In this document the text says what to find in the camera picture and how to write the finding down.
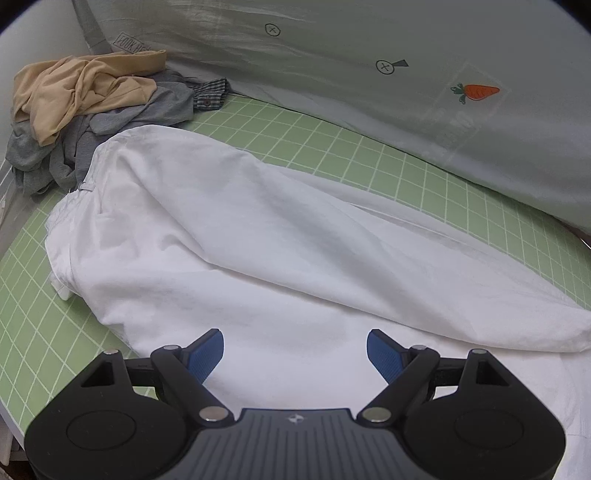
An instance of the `tan fabric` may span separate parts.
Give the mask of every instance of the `tan fabric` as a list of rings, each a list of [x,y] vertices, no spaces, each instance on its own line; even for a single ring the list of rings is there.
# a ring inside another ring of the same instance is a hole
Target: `tan fabric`
[[[147,103],[155,81],[131,75],[159,72],[165,62],[160,50],[32,63],[14,77],[13,120],[30,119],[39,145],[50,145],[75,115]]]

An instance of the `white cloth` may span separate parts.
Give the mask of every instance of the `white cloth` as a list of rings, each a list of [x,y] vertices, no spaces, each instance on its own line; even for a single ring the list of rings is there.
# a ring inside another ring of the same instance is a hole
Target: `white cloth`
[[[220,328],[207,385],[234,412],[356,413],[384,387],[365,355],[377,327],[444,356],[499,348],[567,429],[568,456],[589,451],[591,355],[549,352],[589,349],[591,312],[469,235],[152,125],[101,145],[86,185],[48,219],[54,275],[143,355]]]

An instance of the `wall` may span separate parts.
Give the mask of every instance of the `wall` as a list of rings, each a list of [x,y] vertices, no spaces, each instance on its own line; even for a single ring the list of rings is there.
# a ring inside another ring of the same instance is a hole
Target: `wall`
[[[28,63],[86,55],[88,47],[70,0],[41,0],[0,35],[0,158],[11,133],[12,79]],[[9,165],[0,167],[0,196]]]

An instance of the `logo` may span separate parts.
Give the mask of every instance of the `logo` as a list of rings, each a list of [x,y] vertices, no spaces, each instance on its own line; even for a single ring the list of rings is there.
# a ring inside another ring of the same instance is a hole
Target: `logo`
[[[273,23],[267,23],[265,25],[265,31],[272,37],[278,37],[281,33],[279,27]]]
[[[287,417],[287,420],[292,422],[294,425],[298,425],[299,423],[302,423],[305,419],[306,418],[302,417],[299,413],[294,413],[294,414],[290,415],[289,417]]]
[[[139,51],[148,51],[150,48],[140,42],[137,38],[132,37],[131,35],[121,32],[119,36],[113,42],[115,47],[119,47],[121,50],[125,50],[128,53],[137,53]]]
[[[460,95],[460,101],[464,105],[466,104],[466,97],[470,100],[479,101],[501,91],[498,87],[489,87],[487,85],[464,86],[461,83],[458,83],[457,87],[451,87],[450,90],[456,95]]]
[[[406,60],[398,60],[394,63],[391,63],[388,60],[378,60],[375,63],[375,67],[378,69],[378,72],[383,73],[384,75],[390,75],[394,73],[394,67],[408,67],[408,63]]]

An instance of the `orange carrot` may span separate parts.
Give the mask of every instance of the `orange carrot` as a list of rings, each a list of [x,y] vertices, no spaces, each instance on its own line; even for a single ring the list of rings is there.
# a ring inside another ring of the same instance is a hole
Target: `orange carrot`
[[[461,95],[461,103],[466,103],[466,97],[468,97],[470,100],[478,101],[501,91],[501,89],[498,87],[489,87],[487,85],[464,86],[461,83],[458,83],[457,87],[452,87],[451,90],[456,95]]]

